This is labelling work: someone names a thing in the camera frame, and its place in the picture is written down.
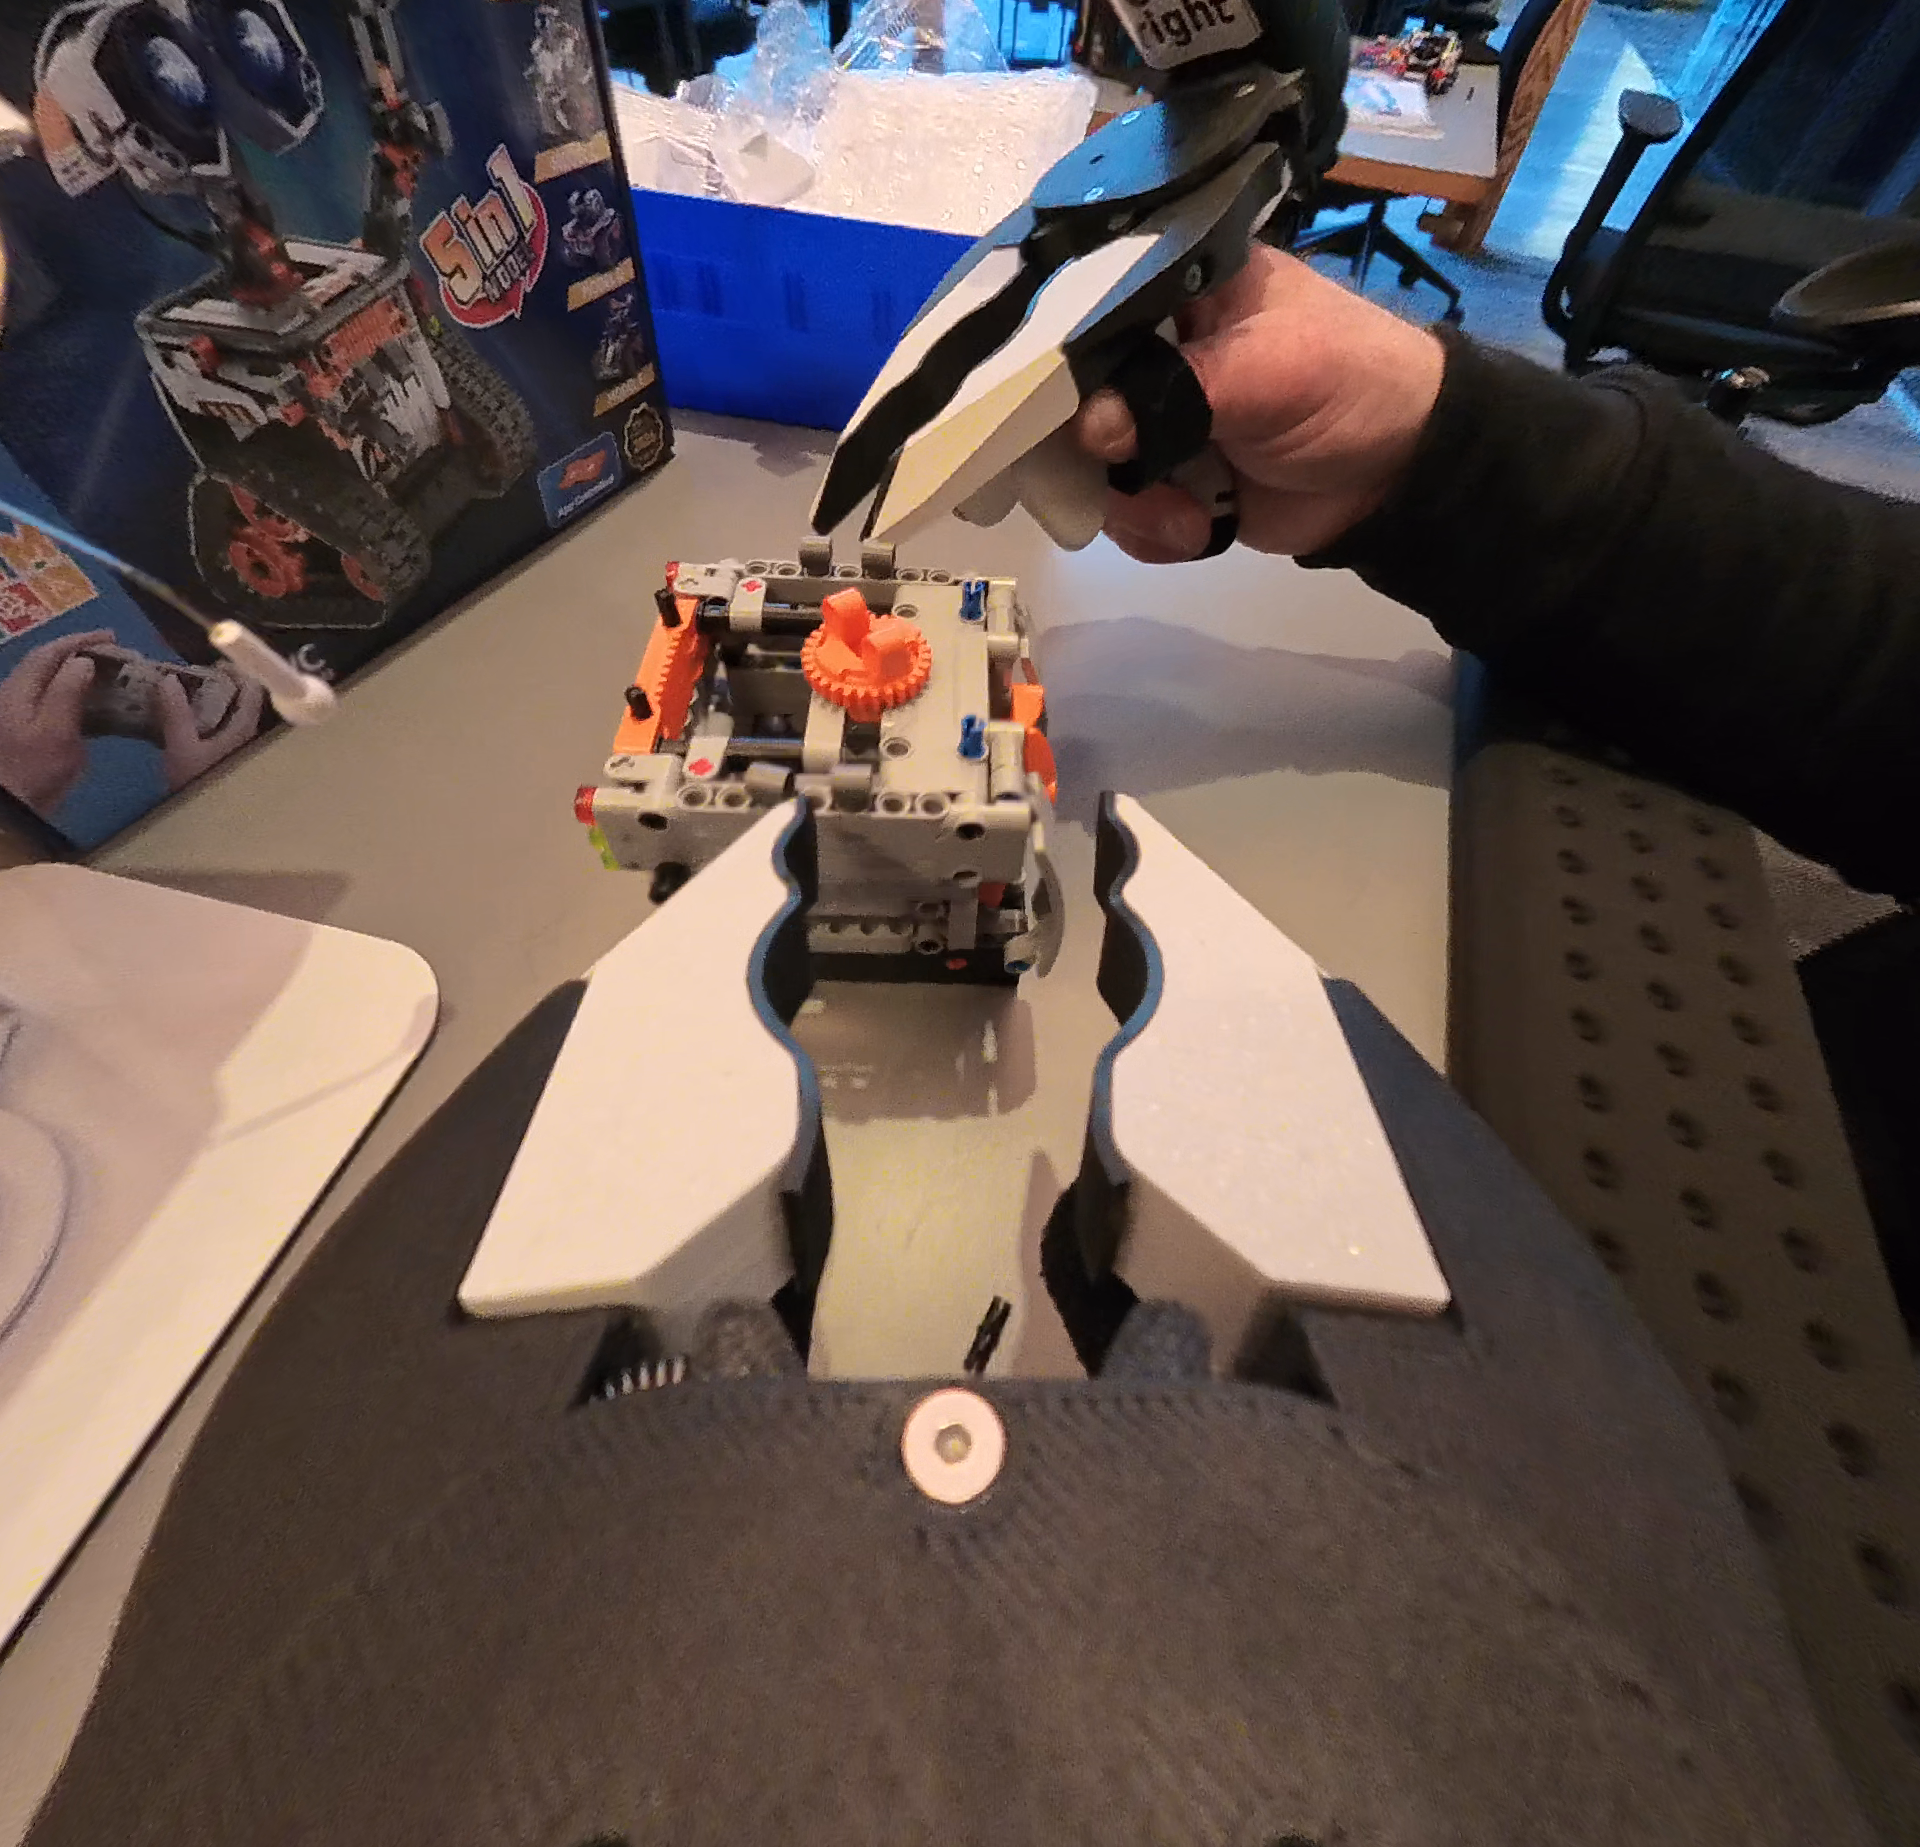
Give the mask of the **person's right hand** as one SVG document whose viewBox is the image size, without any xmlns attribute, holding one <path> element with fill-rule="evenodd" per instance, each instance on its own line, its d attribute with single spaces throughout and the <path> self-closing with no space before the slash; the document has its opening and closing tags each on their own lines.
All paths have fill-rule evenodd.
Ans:
<svg viewBox="0 0 1920 1847">
<path fill-rule="evenodd" d="M 1393 496 L 1449 355 L 1438 334 L 1269 246 L 1185 308 L 1178 334 L 1233 477 L 1239 543 L 1294 560 Z"/>
</svg>

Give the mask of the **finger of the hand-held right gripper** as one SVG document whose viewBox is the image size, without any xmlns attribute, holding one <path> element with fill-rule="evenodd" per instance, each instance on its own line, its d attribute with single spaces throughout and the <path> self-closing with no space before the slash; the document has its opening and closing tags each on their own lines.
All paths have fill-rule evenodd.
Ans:
<svg viewBox="0 0 1920 1847">
<path fill-rule="evenodd" d="M 836 441 L 809 527 L 828 532 L 877 490 L 899 448 L 1020 328 L 1046 271 L 990 233 L 918 308 Z"/>
<path fill-rule="evenodd" d="M 1253 145 L 1196 191 L 1044 266 L 1044 231 L 1020 241 L 1046 271 L 1020 328 L 895 455 L 869 493 L 862 537 L 899 543 L 999 489 L 1082 401 L 1110 383 L 1186 299 L 1245 260 L 1258 215 L 1287 191 L 1282 149 Z"/>
</svg>

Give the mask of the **dark perforated pad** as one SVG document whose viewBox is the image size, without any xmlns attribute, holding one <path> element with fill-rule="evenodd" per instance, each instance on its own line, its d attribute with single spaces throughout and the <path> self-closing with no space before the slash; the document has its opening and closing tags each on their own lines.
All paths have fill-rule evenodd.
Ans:
<svg viewBox="0 0 1920 1847">
<path fill-rule="evenodd" d="M 1837 1751 L 1916 1842 L 1916 1368 L 1750 829 L 1480 745 L 1451 999 L 1456 1085 L 1707 1413 Z"/>
</svg>

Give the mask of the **blue robot kit box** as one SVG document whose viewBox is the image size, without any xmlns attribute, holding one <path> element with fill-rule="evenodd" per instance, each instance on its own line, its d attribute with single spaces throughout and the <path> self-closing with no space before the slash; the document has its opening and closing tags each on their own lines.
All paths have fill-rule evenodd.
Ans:
<svg viewBox="0 0 1920 1847">
<path fill-rule="evenodd" d="M 4 804 L 88 850 L 672 453 L 592 0 L 2 0 Z"/>
</svg>

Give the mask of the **black office chair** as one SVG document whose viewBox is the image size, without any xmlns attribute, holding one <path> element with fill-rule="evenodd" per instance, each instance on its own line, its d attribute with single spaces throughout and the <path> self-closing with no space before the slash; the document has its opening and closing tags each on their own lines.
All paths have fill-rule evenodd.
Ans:
<svg viewBox="0 0 1920 1847">
<path fill-rule="evenodd" d="M 1637 160 L 1677 103 L 1619 96 L 1619 139 L 1568 231 L 1543 316 L 1572 374 L 1618 354 L 1723 418 L 1826 425 L 1916 366 L 1917 0 L 1784 0 L 1625 227 Z"/>
</svg>

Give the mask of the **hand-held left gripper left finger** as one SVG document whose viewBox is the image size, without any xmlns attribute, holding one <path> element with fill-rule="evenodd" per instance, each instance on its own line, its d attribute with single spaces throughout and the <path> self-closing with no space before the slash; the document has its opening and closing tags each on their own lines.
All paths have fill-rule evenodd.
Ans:
<svg viewBox="0 0 1920 1847">
<path fill-rule="evenodd" d="M 594 966 L 467 1273 L 476 1318 L 784 1308 L 830 1242 L 820 1089 L 795 1019 L 818 890 L 803 802 L 754 821 Z"/>
</svg>

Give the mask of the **grey orange toy block model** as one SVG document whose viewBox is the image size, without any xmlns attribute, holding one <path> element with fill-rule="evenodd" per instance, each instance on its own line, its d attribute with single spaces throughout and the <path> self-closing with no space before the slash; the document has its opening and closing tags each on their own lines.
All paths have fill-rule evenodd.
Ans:
<svg viewBox="0 0 1920 1847">
<path fill-rule="evenodd" d="M 602 777 L 573 814 L 661 900 L 749 818 L 809 804 L 807 948 L 826 980 L 1007 987 L 1049 971 L 1058 772 L 1004 578 L 828 539 L 672 563 Z"/>
</svg>

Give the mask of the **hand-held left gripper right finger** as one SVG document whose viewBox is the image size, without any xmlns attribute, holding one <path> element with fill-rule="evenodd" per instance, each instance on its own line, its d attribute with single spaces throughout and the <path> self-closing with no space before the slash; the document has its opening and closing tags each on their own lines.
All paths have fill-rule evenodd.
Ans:
<svg viewBox="0 0 1920 1847">
<path fill-rule="evenodd" d="M 1432 1318 L 1451 1287 L 1318 964 L 1122 793 L 1097 806 L 1102 1048 L 1049 1299 L 1079 1364 L 1170 1304 L 1245 1376 L 1295 1308 Z"/>
</svg>

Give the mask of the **person's right forearm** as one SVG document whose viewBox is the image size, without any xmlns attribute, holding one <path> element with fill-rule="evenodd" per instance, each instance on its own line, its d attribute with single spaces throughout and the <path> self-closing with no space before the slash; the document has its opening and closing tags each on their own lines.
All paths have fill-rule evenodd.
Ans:
<svg viewBox="0 0 1920 1847">
<path fill-rule="evenodd" d="M 1917 895 L 1917 507 L 1666 381 L 1438 333 L 1410 470 L 1348 567 L 1567 719 L 1854 887 Z"/>
</svg>

